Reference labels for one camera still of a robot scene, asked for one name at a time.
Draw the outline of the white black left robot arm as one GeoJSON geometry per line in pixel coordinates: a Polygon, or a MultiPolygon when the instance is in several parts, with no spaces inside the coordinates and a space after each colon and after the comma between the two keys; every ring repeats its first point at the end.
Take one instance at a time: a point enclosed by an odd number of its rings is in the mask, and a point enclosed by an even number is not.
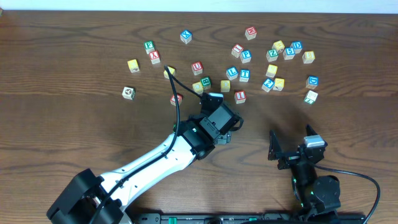
{"type": "Polygon", "coordinates": [[[52,223],[129,223],[125,210],[167,176],[204,159],[217,144],[229,142],[234,123],[219,126],[208,118],[181,121],[155,149],[99,176],[78,173],[47,210],[52,223]]]}

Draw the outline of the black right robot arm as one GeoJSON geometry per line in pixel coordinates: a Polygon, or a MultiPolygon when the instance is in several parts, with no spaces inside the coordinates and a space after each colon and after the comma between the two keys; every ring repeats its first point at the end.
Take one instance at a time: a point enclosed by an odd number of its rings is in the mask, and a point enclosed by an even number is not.
{"type": "Polygon", "coordinates": [[[303,144],[298,145],[296,151],[283,152],[275,132],[271,130],[268,153],[270,161],[278,161],[279,170],[291,170],[294,195],[302,207],[293,217],[305,222],[321,214],[335,213],[341,206],[338,178],[319,176],[315,170],[316,163],[324,158],[328,144],[310,125],[306,126],[306,132],[303,144]]]}

